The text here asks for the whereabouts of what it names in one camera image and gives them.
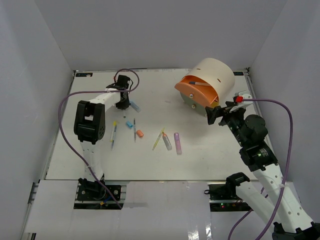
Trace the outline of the round three-drawer storage box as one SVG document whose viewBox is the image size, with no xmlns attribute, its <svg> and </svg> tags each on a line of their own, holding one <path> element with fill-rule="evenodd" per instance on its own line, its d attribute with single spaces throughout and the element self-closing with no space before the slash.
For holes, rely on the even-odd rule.
<svg viewBox="0 0 320 240">
<path fill-rule="evenodd" d="M 215 58 L 205 58 L 190 70 L 174 88 L 183 101 L 201 116 L 206 107 L 219 105 L 235 85 L 235 75 L 225 63 Z"/>
</svg>

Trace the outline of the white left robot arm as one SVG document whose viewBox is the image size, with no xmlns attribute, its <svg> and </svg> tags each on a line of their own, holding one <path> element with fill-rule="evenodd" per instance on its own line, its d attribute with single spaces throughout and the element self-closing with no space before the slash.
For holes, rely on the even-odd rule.
<svg viewBox="0 0 320 240">
<path fill-rule="evenodd" d="M 129 94 L 132 80 L 125 75 L 119 75 L 115 83 L 106 87 L 106 93 L 77 104 L 74 133 L 80 141 L 83 157 L 88 163 L 85 166 L 84 178 L 88 181 L 101 180 L 104 176 L 100 140 L 106 131 L 106 111 L 112 106 L 126 110 L 130 106 Z"/>
</svg>

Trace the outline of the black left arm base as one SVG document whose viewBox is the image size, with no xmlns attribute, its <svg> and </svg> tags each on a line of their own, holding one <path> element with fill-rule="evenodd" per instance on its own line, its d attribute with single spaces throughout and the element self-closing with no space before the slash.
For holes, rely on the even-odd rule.
<svg viewBox="0 0 320 240">
<path fill-rule="evenodd" d="M 125 184 L 101 182 L 112 193 L 113 197 L 123 207 L 126 198 Z M 79 178 L 73 208 L 76 210 L 120 210 L 117 203 L 107 190 L 96 181 Z"/>
</svg>

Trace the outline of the yellow capped white marker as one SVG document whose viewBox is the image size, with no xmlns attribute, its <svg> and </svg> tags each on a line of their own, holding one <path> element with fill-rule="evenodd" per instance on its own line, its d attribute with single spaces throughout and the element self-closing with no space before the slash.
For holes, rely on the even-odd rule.
<svg viewBox="0 0 320 240">
<path fill-rule="evenodd" d="M 115 131 L 116 131 L 116 126 L 117 126 L 117 122 L 113 121 L 112 131 L 111 131 L 111 135 L 110 135 L 110 142 L 113 142 L 113 140 L 114 140 L 114 134 L 115 134 Z"/>
</svg>

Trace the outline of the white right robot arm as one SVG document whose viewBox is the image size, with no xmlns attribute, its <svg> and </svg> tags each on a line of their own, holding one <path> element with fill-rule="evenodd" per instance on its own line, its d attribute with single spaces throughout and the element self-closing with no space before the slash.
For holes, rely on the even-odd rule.
<svg viewBox="0 0 320 240">
<path fill-rule="evenodd" d="M 270 229 L 273 229 L 274 240 L 318 240 L 319 223 L 304 211 L 286 186 L 289 170 L 281 171 L 276 156 L 265 142 L 268 134 L 265 120 L 255 114 L 245 116 L 246 107 L 251 103 L 251 100 L 238 96 L 225 107 L 205 107 L 209 125 L 221 118 L 219 125 L 228 126 L 241 147 L 242 161 L 266 192 L 262 195 L 244 173 L 238 172 L 226 178 L 226 195 L 233 200 L 244 200 L 264 221 L 265 227 L 257 236 L 258 240 Z"/>
</svg>

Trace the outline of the blue capped white marker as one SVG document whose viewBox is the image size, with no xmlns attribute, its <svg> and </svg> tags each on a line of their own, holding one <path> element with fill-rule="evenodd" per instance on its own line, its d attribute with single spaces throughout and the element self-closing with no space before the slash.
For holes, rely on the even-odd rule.
<svg viewBox="0 0 320 240">
<path fill-rule="evenodd" d="M 189 84 L 190 84 L 190 85 L 198 85 L 198 86 L 211 87 L 210 84 L 205 83 L 205 82 L 189 81 Z"/>
</svg>

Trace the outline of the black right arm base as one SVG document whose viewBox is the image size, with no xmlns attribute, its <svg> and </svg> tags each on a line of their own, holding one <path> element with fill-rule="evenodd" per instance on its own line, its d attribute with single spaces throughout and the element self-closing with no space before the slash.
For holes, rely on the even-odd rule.
<svg viewBox="0 0 320 240">
<path fill-rule="evenodd" d="M 237 196 L 232 196 L 224 184 L 209 184 L 204 194 L 209 197 L 211 212 L 246 212 L 251 208 Z"/>
</svg>

